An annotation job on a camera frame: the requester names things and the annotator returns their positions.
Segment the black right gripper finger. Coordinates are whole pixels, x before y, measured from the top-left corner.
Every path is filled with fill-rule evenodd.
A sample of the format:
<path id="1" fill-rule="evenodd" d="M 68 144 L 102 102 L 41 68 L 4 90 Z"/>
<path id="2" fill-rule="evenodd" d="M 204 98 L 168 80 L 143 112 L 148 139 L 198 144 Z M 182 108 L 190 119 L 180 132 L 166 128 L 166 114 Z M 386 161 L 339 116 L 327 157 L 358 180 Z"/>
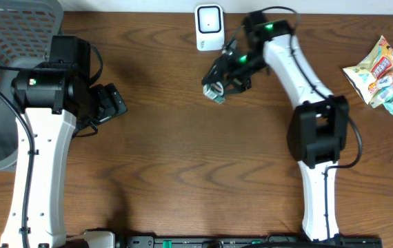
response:
<path id="1" fill-rule="evenodd" d="M 249 90 L 252 87 L 251 78 L 234 78 L 228 79 L 223 85 L 224 94 L 240 94 Z"/>
<path id="2" fill-rule="evenodd" d="M 208 85 L 213 83 L 220 83 L 222 86 L 225 85 L 225 73 L 226 73 L 226 58 L 220 56 L 214 60 L 214 63 L 210 67 L 208 73 L 202 78 L 202 85 Z"/>

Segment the round black lidded cup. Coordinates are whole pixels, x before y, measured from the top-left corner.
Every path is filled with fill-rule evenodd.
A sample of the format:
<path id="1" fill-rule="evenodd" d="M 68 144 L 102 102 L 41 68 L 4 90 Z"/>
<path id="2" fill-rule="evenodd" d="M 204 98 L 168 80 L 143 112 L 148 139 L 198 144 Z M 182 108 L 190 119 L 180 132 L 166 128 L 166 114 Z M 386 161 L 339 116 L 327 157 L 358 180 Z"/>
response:
<path id="1" fill-rule="evenodd" d="M 221 82 L 203 85 L 203 94 L 217 104 L 222 104 L 225 101 L 224 89 Z"/>

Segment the yellow blue snack bag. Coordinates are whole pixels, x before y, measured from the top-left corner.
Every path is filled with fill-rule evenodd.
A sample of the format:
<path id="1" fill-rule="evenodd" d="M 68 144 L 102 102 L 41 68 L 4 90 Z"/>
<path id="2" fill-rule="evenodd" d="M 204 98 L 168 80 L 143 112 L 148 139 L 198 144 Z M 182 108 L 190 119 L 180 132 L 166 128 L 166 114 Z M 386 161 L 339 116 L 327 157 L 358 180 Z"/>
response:
<path id="1" fill-rule="evenodd" d="M 371 52 L 357 65 L 343 68 L 343 73 L 356 93 L 370 105 L 370 100 L 380 90 L 376 81 L 392 70 L 393 47 L 381 35 Z"/>

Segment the orange juice carton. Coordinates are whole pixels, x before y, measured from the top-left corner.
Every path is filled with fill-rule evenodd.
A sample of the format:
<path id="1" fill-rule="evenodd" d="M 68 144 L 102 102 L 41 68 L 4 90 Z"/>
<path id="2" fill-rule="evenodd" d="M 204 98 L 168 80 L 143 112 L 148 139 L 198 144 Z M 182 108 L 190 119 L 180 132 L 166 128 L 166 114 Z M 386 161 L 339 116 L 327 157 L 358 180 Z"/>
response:
<path id="1" fill-rule="evenodd" d="M 393 85 L 393 70 L 376 81 L 376 86 L 378 89 L 389 87 L 391 85 Z"/>

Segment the green tissue pack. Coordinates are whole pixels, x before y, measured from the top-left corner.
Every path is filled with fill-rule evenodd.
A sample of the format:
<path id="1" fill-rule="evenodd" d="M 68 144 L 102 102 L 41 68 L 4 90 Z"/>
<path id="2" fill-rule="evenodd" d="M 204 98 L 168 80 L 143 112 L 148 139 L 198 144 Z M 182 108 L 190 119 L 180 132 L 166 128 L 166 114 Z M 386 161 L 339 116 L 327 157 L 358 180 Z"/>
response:
<path id="1" fill-rule="evenodd" d="M 376 108 L 384 103 L 393 101 L 393 85 L 381 88 L 370 100 L 372 108 Z"/>

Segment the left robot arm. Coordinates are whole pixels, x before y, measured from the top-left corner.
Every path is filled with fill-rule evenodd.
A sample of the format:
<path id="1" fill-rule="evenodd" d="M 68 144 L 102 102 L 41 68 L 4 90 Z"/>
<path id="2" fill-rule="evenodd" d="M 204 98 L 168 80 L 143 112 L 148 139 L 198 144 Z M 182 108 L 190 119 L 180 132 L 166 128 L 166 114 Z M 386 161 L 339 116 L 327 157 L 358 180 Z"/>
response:
<path id="1" fill-rule="evenodd" d="M 67 235 L 63 194 L 72 138 L 126 112 L 117 88 L 61 68 L 24 69 L 12 86 L 21 108 L 17 170 L 1 247 L 114 247 L 112 231 Z"/>

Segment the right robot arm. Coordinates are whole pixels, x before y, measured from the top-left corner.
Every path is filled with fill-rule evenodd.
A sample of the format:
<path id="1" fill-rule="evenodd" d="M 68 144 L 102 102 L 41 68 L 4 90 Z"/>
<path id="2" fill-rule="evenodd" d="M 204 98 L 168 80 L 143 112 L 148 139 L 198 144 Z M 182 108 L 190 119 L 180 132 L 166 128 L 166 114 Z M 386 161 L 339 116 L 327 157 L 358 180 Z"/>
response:
<path id="1" fill-rule="evenodd" d="M 249 51 L 241 54 L 235 40 L 223 46 L 221 56 L 202 79 L 203 94 L 222 103 L 229 94 L 252 86 L 251 77 L 270 68 L 287 93 L 293 114 L 287 143 L 302 176 L 304 215 L 302 231 L 311 242 L 337 244 L 340 231 L 335 214 L 335 177 L 345 148 L 349 106 L 335 96 L 305 59 L 295 29 L 286 20 L 247 17 L 243 28 Z"/>

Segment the white barcode scanner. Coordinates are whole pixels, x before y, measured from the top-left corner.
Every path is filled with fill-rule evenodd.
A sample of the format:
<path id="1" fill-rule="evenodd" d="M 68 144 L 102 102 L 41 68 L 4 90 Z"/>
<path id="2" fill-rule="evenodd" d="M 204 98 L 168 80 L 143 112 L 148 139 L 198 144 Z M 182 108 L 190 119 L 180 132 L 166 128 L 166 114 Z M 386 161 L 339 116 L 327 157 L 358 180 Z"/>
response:
<path id="1" fill-rule="evenodd" d="M 199 5 L 194 10 L 194 18 L 197 50 L 221 50 L 225 43 L 223 8 L 215 3 Z"/>

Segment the grey plastic mesh basket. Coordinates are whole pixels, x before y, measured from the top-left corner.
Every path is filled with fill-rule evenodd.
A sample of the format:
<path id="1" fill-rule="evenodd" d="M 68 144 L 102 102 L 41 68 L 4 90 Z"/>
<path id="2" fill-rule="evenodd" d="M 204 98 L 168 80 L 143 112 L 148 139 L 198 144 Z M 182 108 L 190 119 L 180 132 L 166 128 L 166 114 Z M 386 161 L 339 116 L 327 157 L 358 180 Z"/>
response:
<path id="1" fill-rule="evenodd" d="M 33 68 L 48 59 L 62 21 L 57 0 L 0 0 L 0 92 L 9 101 L 16 68 Z M 15 169 L 17 143 L 15 115 L 0 100 L 0 171 Z"/>

